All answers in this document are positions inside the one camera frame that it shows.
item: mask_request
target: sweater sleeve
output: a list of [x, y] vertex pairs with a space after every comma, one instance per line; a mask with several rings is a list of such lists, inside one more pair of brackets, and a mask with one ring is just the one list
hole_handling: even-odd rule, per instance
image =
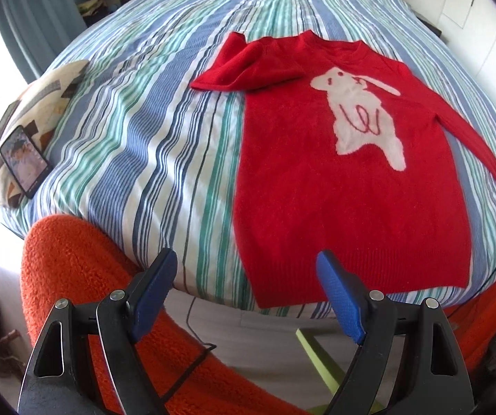
[[302, 77], [303, 69], [282, 51], [275, 39], [246, 43], [231, 33], [213, 65], [191, 83], [197, 90], [251, 91]]
[[440, 95], [431, 90], [411, 73], [407, 65], [398, 62], [399, 71], [410, 80], [416, 101], [434, 111], [440, 124], [451, 132], [490, 171], [496, 181], [496, 156], [484, 139]]

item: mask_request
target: gray striped fabric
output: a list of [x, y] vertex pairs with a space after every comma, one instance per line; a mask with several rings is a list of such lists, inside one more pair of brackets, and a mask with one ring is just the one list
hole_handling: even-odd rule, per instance
[[[144, 267], [160, 248], [172, 246], [184, 265], [178, 289], [260, 310], [231, 227], [244, 98], [195, 92], [188, 84], [209, 67], [231, 31], [254, 40], [308, 29], [326, 39], [363, 39], [407, 63], [496, 155], [492, 103], [402, 0], [134, 0], [84, 32], [53, 64], [91, 60], [48, 150], [54, 172], [32, 201], [1, 211], [5, 224], [25, 235], [47, 214], [71, 213], [99, 226]], [[496, 184], [447, 136], [471, 223], [471, 280], [466, 289], [392, 295], [397, 301], [465, 301], [496, 265]], [[333, 315], [328, 303], [261, 312]]]

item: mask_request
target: pillow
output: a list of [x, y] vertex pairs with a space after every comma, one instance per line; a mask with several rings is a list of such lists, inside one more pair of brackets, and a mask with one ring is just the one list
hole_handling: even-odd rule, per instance
[[[3, 128], [0, 145], [21, 125], [40, 151], [52, 139], [56, 126], [83, 80], [87, 60], [72, 62], [45, 73], [31, 83], [18, 98], [19, 103]], [[23, 192], [0, 156], [0, 206], [17, 208]]]

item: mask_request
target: phone screen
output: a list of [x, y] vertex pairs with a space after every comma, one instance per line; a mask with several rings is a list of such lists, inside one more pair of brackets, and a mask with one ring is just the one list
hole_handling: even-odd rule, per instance
[[16, 129], [0, 147], [9, 169], [25, 192], [30, 191], [48, 163], [37, 151], [25, 131]]

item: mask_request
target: green chair leg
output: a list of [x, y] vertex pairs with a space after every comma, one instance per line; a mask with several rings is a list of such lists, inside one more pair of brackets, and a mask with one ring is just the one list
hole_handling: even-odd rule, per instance
[[[321, 379], [323, 379], [325, 385], [329, 388], [330, 393], [334, 395], [344, 380], [346, 373], [315, 339], [315, 335], [320, 333], [319, 331], [310, 329], [298, 329], [296, 331], [296, 337], [302, 344], [305, 353], [310, 358]], [[312, 415], [322, 415], [327, 406], [314, 407], [313, 409], [309, 409], [308, 412]], [[383, 409], [383, 405], [376, 400], [371, 406], [369, 413], [372, 414]]]

